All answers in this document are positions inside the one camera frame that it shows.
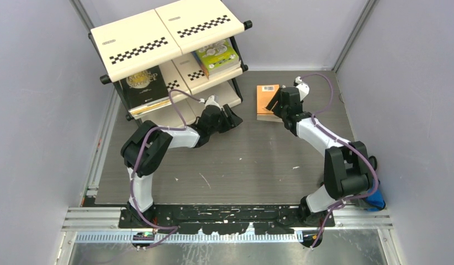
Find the light green spine book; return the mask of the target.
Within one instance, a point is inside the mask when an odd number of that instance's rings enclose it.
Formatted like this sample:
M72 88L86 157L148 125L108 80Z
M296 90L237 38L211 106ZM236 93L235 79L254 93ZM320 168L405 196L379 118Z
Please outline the light green spine book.
M204 46L192 54L208 78L241 66L241 59L228 39Z

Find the black Moon Sixpence book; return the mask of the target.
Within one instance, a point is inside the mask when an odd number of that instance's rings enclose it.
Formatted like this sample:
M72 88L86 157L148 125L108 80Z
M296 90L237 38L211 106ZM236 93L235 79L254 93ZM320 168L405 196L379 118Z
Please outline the black Moon Sixpence book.
M125 77L118 84L130 111L168 99L168 89L159 66Z

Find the cream three-tier shelf rack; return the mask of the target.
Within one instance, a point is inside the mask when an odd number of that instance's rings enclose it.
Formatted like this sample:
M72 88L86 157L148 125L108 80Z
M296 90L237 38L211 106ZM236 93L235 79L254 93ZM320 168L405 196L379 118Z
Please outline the cream three-tier shelf rack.
M190 96L218 96L220 105L239 105L243 98L236 78L248 67L241 58L235 36L252 27L239 20L222 1L176 1L152 10L92 28L89 32L106 74L100 80L117 90L129 115L129 107L118 81L148 68L159 66L168 89L170 105L134 119L181 127L175 107L188 123L200 116L202 107ZM208 79L192 52L228 39L241 59L241 66Z

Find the yellow book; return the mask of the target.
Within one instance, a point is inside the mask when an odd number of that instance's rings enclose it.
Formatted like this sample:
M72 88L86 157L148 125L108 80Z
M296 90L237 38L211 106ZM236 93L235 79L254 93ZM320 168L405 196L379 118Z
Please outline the yellow book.
M156 102L154 104L146 104L129 110L129 115L134 119L139 119L139 116L146 115L149 112L158 110L160 108L170 105L171 102L169 98L166 98L162 101Z

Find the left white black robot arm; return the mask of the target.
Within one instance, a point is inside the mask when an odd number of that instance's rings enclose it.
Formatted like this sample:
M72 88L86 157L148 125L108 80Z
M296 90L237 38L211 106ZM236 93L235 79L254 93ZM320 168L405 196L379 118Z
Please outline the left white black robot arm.
M141 228L153 223L152 181L168 150L199 148L213 134L225 133L242 122L243 119L225 104L221 107L207 105L194 123L182 128L158 126L152 121L138 127L120 151L130 179L128 210L133 222Z

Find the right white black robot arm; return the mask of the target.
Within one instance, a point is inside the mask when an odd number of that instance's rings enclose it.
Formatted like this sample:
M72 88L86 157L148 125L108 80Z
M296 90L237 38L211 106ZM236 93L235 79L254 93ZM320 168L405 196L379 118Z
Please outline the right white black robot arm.
M306 141L324 157L323 185L303 197L298 216L303 225L312 227L321 219L321 213L331 212L346 200L374 195L378 177L369 160L366 146L351 142L327 129L314 114L303 110L303 99L308 87L281 87L267 105L284 127L294 136Z

